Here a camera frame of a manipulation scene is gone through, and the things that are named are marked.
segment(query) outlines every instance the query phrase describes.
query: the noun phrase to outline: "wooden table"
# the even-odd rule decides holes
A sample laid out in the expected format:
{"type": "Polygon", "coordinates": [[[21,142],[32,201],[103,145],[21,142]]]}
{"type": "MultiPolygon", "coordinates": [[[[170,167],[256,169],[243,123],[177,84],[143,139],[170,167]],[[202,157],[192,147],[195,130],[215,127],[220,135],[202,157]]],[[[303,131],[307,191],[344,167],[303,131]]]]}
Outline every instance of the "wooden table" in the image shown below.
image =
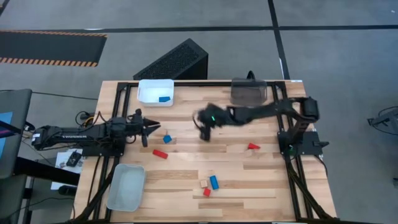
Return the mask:
{"type": "MultiPolygon", "coordinates": [[[[105,119],[111,117],[117,83],[106,81],[102,84],[96,110],[101,111],[105,119]]],[[[302,82],[286,81],[286,86],[288,97],[305,96],[302,82]]],[[[133,88],[131,91],[127,114],[141,108],[145,117],[160,121],[162,127],[150,135],[149,147],[142,147],[139,138],[135,144],[126,146],[120,163],[145,168],[144,198],[136,212],[113,211],[112,222],[264,222],[295,219],[285,162],[279,153],[276,138],[279,130],[276,117],[256,120],[243,127],[214,129],[211,142],[207,143],[199,139],[192,113],[204,108],[208,102],[219,106],[230,105],[230,87],[175,87],[174,105],[167,108],[141,106],[136,90],[133,88]],[[166,130],[173,138],[169,144],[164,144],[162,140],[166,130]],[[253,156],[244,154],[250,142],[261,146],[253,156]],[[167,152],[169,158],[165,160],[153,155],[154,149],[167,152]],[[212,190],[207,198],[203,196],[200,181],[208,180],[211,175],[217,176],[220,189],[212,190]]],[[[267,92],[265,103],[270,103],[273,101],[272,92],[270,89],[267,92]]],[[[86,206],[96,160],[96,157],[90,157],[83,165],[75,198],[76,214],[80,214],[86,206]]],[[[324,167],[313,156],[302,156],[302,160],[309,191],[326,212],[335,216],[324,167]]],[[[100,172],[101,166],[98,166],[93,195],[98,188],[100,172]]],[[[305,217],[299,189],[297,193],[300,210],[305,217]]],[[[105,214],[107,196],[107,193],[103,196],[100,218],[105,214]]]]}

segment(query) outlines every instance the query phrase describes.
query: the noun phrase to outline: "black and orange striped mat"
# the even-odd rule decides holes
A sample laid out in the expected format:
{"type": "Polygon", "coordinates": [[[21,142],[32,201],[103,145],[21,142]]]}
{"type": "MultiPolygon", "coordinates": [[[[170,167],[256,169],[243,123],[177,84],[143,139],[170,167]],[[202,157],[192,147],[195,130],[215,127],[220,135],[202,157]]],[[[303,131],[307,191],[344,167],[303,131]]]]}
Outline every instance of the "black and orange striped mat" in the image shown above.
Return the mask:
{"type": "Polygon", "coordinates": [[[95,67],[105,34],[0,30],[0,62],[95,67]]]}

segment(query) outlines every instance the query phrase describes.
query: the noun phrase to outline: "black metal frame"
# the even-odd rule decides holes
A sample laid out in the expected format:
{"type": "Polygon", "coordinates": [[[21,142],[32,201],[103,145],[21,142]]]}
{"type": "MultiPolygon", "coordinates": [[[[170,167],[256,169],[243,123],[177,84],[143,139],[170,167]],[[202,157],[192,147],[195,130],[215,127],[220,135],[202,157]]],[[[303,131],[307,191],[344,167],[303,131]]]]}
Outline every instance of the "black metal frame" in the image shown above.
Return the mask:
{"type": "MultiPolygon", "coordinates": [[[[231,86],[231,81],[229,81],[229,82],[175,82],[174,85],[175,86],[198,86],[198,87],[201,87],[201,86],[231,86]]],[[[116,89],[115,101],[114,101],[114,105],[113,105],[112,117],[116,117],[118,115],[122,91],[125,91],[123,108],[122,108],[122,116],[123,117],[127,116],[131,88],[137,87],[137,86],[138,86],[138,82],[135,82],[135,83],[119,82],[118,83],[117,89],[116,89]]],[[[274,97],[275,102],[279,101],[278,94],[277,94],[278,88],[282,92],[283,99],[287,99],[287,90],[286,90],[285,82],[267,82],[267,86],[271,87],[272,93],[273,93],[272,95],[274,97]]],[[[278,120],[278,125],[279,125],[279,132],[284,132],[285,129],[284,129],[284,124],[283,124],[283,120],[282,120],[282,115],[278,115],[277,120],[278,120]]],[[[293,127],[292,118],[288,118],[288,124],[289,124],[290,128],[293,127]]],[[[107,174],[108,164],[109,164],[109,158],[105,157],[103,165],[102,165],[100,180],[99,180],[99,189],[104,184],[106,174],[107,174]]],[[[119,157],[115,157],[113,169],[118,164],[119,164],[119,157]]],[[[291,172],[292,171],[292,170],[290,170],[290,168],[292,168],[291,164],[287,161],[285,162],[285,164],[286,164],[286,171],[288,173],[291,172]]],[[[306,189],[307,184],[305,181],[303,165],[302,165],[300,155],[297,155],[297,157],[296,157],[296,165],[297,165],[297,170],[298,170],[298,176],[297,176],[296,181],[299,181],[302,184],[301,187],[306,189]]],[[[297,197],[297,191],[295,188],[295,180],[294,180],[294,177],[291,177],[290,175],[288,175],[288,179],[289,179],[290,194],[292,197],[292,203],[293,203],[293,208],[294,208],[294,213],[295,213],[295,219],[296,219],[296,221],[299,221],[299,220],[301,220],[301,213],[300,213],[300,207],[299,207],[299,200],[297,197]]],[[[306,198],[304,198],[304,202],[305,202],[305,210],[307,213],[307,218],[312,219],[313,214],[312,214],[311,203],[306,198]]],[[[100,206],[101,206],[101,199],[99,200],[99,202],[96,205],[96,208],[94,210],[94,216],[93,216],[94,220],[99,219],[100,206]]],[[[111,210],[109,210],[107,208],[106,213],[105,213],[105,220],[110,221],[110,218],[111,218],[111,210]]]]}

